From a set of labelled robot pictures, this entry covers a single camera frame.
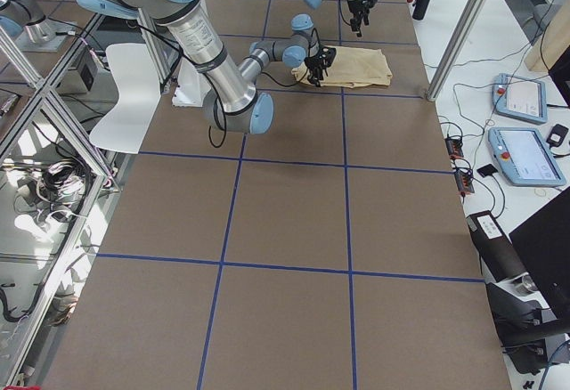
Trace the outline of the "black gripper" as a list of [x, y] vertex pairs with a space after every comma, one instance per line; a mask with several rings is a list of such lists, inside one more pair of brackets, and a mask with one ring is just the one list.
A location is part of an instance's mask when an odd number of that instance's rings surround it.
[[362, 23], [364, 25], [369, 25], [369, 14], [370, 10], [364, 8], [361, 4], [361, 0], [349, 0], [348, 8], [352, 17], [350, 19], [351, 30], [356, 34], [357, 37], [362, 36]]
[[314, 56], [305, 58], [307, 68], [307, 78], [311, 79], [311, 84], [320, 87], [323, 80], [323, 73], [327, 68], [328, 58], [326, 52], [318, 52]]

